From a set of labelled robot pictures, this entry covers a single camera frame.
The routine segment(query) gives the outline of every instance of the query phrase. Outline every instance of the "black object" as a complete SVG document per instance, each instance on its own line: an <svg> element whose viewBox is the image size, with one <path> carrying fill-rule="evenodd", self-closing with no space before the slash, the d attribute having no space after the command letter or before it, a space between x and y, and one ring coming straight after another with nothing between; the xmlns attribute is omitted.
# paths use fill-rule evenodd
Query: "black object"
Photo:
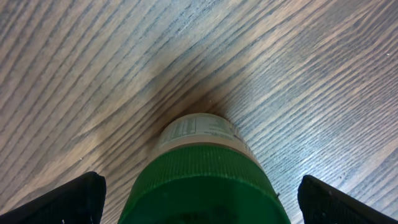
<svg viewBox="0 0 398 224"><path fill-rule="evenodd" d="M305 224L398 224L311 175L305 175L298 187L298 204Z"/></svg>
<svg viewBox="0 0 398 224"><path fill-rule="evenodd" d="M0 216L0 223L99 224L106 194L105 178L88 172Z"/></svg>
<svg viewBox="0 0 398 224"><path fill-rule="evenodd" d="M105 194L105 178L88 172L1 215L0 223L99 224ZM298 204L306 224L398 224L311 175L305 175L298 188Z"/></svg>

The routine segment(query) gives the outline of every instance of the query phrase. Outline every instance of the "green bottle cap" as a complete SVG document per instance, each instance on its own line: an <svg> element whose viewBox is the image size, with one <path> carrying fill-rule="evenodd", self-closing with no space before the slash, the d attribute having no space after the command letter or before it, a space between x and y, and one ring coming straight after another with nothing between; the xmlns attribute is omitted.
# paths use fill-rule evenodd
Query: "green bottle cap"
<svg viewBox="0 0 398 224"><path fill-rule="evenodd" d="M119 223L290 222L258 164L230 147L201 142L152 160Z"/></svg>

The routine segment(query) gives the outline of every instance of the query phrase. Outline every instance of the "bottle label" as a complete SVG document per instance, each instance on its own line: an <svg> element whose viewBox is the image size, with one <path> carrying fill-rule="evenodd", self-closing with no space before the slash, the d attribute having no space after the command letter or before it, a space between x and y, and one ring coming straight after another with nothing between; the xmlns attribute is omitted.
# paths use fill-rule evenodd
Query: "bottle label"
<svg viewBox="0 0 398 224"><path fill-rule="evenodd" d="M224 118L206 113L186 115L168 125L149 155L149 162L172 149L198 143L226 146L244 154L261 168L238 130Z"/></svg>

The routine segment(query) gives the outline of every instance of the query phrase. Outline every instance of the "wooden floor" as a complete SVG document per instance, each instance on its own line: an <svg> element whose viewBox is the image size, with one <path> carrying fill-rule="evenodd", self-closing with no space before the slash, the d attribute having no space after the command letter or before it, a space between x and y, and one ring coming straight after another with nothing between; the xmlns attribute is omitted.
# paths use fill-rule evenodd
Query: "wooden floor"
<svg viewBox="0 0 398 224"><path fill-rule="evenodd" d="M398 218L398 1L0 1L0 213L89 170L116 223L159 133L233 122L302 222L312 174Z"/></svg>

